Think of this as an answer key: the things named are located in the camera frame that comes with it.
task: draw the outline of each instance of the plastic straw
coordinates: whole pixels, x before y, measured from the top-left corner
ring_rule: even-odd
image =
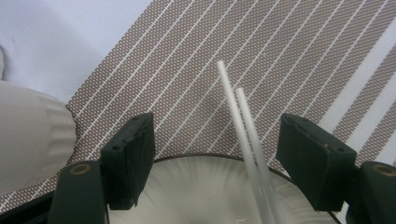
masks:
[[[253,193],[255,196],[256,204],[259,209],[259,214],[264,224],[272,224],[271,210],[266,203],[263,192],[261,191],[259,185],[259,174],[257,167],[254,163],[253,155],[250,150],[248,143],[248,138],[246,136],[244,124],[242,122],[241,116],[239,114],[239,109],[237,107],[235,98],[233,96],[233,89],[228,79],[227,71],[223,61],[218,62],[218,69],[222,81],[222,85],[225,91],[225,96],[230,107],[231,116],[233,118],[233,126],[235,127],[236,136],[238,138],[239,146],[242,150],[242,156],[247,167],[247,176],[250,179]]]
[[[253,147],[253,152],[256,158],[256,163],[259,166],[259,183],[263,186],[265,192],[265,198],[268,200],[268,206],[271,208],[272,215],[276,224],[284,224],[285,220],[281,216],[281,209],[279,205],[279,199],[276,197],[276,192],[272,183],[270,170],[265,161],[264,152],[262,150],[262,143],[259,135],[257,134],[256,127],[254,125],[253,117],[251,117],[250,110],[248,108],[248,100],[244,94],[243,88],[236,90],[236,96],[238,97],[238,103],[242,110],[242,116],[247,127],[248,138],[250,144]]]

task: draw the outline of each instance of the paper plate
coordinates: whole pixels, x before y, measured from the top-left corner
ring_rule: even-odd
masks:
[[[272,172],[287,223],[339,223],[313,210],[288,179]],[[156,162],[137,207],[109,211],[111,224],[261,223],[242,161],[188,156]]]

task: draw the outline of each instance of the white straw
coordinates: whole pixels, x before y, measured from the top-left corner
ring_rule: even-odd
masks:
[[[244,94],[244,89],[238,88],[236,90],[236,96],[238,97],[238,103],[242,110],[242,116],[244,118],[245,125],[247,126],[248,138],[250,140],[250,144],[253,147],[256,163],[259,166],[259,174],[261,177],[259,178],[259,181],[261,181],[260,183],[264,187],[265,198],[268,200],[267,202],[271,208],[275,223],[284,224],[285,220],[281,215],[279,200],[276,197],[271,174],[265,161],[264,152],[262,150],[262,143],[260,142],[259,135],[257,134],[253,117],[251,117],[251,113],[248,108],[248,100]]]
[[[244,124],[239,114],[239,109],[236,105],[235,98],[233,97],[233,89],[231,87],[230,80],[228,79],[227,71],[225,69],[223,61],[218,62],[218,69],[225,91],[225,96],[227,98],[228,106],[230,107],[231,116],[233,118],[233,126],[235,127],[236,136],[238,138],[239,146],[242,150],[242,156],[244,157],[245,165],[247,167],[247,176],[251,182],[262,223],[271,224],[273,223],[271,210],[266,203],[263,192],[261,191],[259,185],[259,174],[257,171],[257,167],[254,163]]]

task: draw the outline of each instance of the striped fabric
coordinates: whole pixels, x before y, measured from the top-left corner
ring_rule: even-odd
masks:
[[[359,151],[396,162],[395,1],[154,1],[68,103],[70,163],[97,160],[131,116],[155,113],[157,159],[240,157],[216,61],[244,87],[269,164],[279,117],[305,116]],[[4,212],[56,177],[0,197]]]

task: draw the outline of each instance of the white plate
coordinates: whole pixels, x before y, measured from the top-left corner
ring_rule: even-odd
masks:
[[[315,212],[289,180],[273,173],[287,223],[337,223]],[[154,164],[137,207],[109,211],[111,224],[261,223],[245,164],[194,156]]]

